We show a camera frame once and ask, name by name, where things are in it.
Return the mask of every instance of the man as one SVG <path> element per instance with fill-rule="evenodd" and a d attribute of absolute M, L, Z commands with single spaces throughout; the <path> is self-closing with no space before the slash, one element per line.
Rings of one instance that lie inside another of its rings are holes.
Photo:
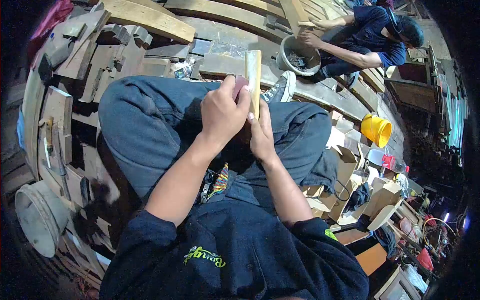
<path fill-rule="evenodd" d="M 312 80 L 404 64 L 405 48 L 420 47 L 423 31 L 409 16 L 395 16 L 395 20 L 396 27 L 383 7 L 358 6 L 353 15 L 312 21 L 321 30 L 329 30 L 322 39 L 309 31 L 299 34 L 300 40 L 319 49 L 322 57 L 321 68 Z"/>
<path fill-rule="evenodd" d="M 102 133 L 148 201 L 122 233 L 101 299 L 367 297 L 355 256 L 298 188 L 323 182 L 316 169 L 331 123 L 315 104 L 280 102 L 294 82 L 282 75 L 259 120 L 248 87 L 235 102 L 233 76 L 221 84 L 134 76 L 108 87 Z M 236 136 L 242 130 L 250 143 Z M 205 176 L 211 170 L 221 170 L 216 179 Z"/>

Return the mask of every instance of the yellow bucket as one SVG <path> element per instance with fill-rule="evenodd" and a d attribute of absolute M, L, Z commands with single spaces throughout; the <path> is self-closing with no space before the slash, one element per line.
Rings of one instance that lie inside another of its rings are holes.
<path fill-rule="evenodd" d="M 392 134 L 392 123 L 372 114 L 366 114 L 361 122 L 360 130 L 369 140 L 383 148 L 387 145 Z"/>

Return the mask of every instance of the red cloth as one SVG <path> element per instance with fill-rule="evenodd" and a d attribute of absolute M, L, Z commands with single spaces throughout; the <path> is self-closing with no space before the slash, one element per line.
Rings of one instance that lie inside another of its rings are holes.
<path fill-rule="evenodd" d="M 27 55 L 30 62 L 34 61 L 35 55 L 42 47 L 52 29 L 67 18 L 73 11 L 70 0 L 57 0 L 50 8 L 43 21 L 38 25 L 27 46 Z"/>
<path fill-rule="evenodd" d="M 433 271 L 433 264 L 430 255 L 428 254 L 427 248 L 423 248 L 420 254 L 417 256 L 420 264 L 425 267 L 425 269 L 429 271 Z"/>

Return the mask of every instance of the red bag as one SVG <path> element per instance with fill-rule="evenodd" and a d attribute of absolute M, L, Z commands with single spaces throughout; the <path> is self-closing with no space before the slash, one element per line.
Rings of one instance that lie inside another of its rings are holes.
<path fill-rule="evenodd" d="M 430 255 L 428 254 L 427 248 L 423 248 L 420 254 L 417 256 L 420 264 L 429 271 L 433 271 L 433 264 Z"/>

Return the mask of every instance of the gray bucket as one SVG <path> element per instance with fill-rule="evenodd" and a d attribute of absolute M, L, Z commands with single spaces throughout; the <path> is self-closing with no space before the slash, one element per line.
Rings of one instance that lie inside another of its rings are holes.
<path fill-rule="evenodd" d="M 45 257 L 53 257 L 68 223 L 69 210 L 42 180 L 15 194 L 15 210 L 25 236 Z"/>
<path fill-rule="evenodd" d="M 307 69 L 300 71 L 287 59 L 288 54 L 295 51 L 307 60 Z M 283 71 L 293 71 L 296 75 L 312 76 L 320 69 L 320 54 L 317 49 L 312 49 L 298 41 L 294 35 L 286 36 L 280 44 L 280 52 L 276 55 L 276 65 Z"/>

